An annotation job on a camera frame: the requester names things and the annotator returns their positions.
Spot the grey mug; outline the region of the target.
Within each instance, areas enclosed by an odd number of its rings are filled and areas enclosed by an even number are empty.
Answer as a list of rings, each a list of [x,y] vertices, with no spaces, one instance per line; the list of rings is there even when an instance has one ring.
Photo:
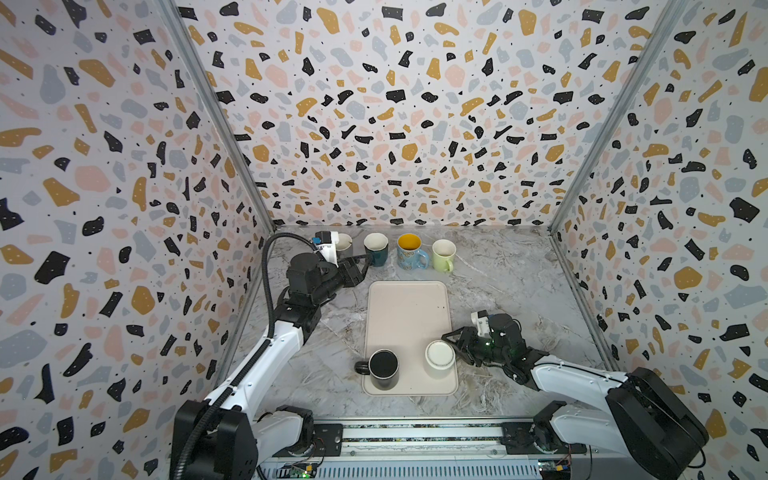
[[[338,234],[338,241],[336,242],[336,251],[338,253],[348,254],[352,251],[353,239],[346,233]]]

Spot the white mug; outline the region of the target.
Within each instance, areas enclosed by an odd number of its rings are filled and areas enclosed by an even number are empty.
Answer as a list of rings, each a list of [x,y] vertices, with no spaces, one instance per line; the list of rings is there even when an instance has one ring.
[[[424,352],[427,375],[435,380],[447,378],[455,373],[455,351],[443,340],[434,340]]]

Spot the dark green mug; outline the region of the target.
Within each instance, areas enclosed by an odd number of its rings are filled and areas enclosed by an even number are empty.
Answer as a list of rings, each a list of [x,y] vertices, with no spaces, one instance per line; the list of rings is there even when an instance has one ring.
[[[382,233],[370,233],[364,239],[364,247],[372,267],[383,267],[388,259],[389,240]]]

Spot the blue butterfly mug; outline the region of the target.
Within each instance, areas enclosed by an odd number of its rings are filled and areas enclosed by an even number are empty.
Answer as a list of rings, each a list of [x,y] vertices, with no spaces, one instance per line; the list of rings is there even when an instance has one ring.
[[[430,264],[429,254],[422,249],[419,236],[406,233],[397,240],[397,264],[404,270],[426,269]]]

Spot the black mug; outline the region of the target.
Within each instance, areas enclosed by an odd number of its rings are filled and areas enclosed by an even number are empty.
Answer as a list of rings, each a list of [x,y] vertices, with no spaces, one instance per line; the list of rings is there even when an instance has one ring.
[[[397,384],[399,367],[398,357],[393,351],[379,349],[369,359],[356,362],[354,371],[359,375],[369,376],[376,388],[386,391]]]

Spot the light green mug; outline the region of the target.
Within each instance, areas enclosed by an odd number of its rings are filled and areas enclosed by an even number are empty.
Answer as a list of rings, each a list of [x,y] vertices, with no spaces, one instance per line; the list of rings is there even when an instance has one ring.
[[[435,271],[452,273],[454,271],[454,258],[456,245],[447,239],[436,240],[432,244],[432,267]]]

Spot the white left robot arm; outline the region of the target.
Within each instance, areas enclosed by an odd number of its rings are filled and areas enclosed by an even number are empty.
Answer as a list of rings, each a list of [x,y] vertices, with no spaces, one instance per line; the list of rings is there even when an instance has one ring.
[[[311,410],[284,405],[259,415],[258,409],[317,327],[322,306],[339,290],[359,285],[371,263],[368,255],[329,262],[310,252],[291,259],[288,285],[261,343],[204,400],[189,400],[176,413],[171,478],[250,479],[277,453],[305,456],[314,450]]]

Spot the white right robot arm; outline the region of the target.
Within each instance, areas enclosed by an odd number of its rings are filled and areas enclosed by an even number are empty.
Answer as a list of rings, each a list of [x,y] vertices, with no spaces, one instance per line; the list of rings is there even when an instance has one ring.
[[[511,434],[507,446],[559,454],[573,445],[629,457],[655,479],[677,479],[706,464],[705,426],[653,371],[631,372],[580,366],[527,345],[520,322],[485,310],[472,323],[441,339],[454,356],[475,367],[501,370],[515,383],[554,395],[533,417],[527,432]]]

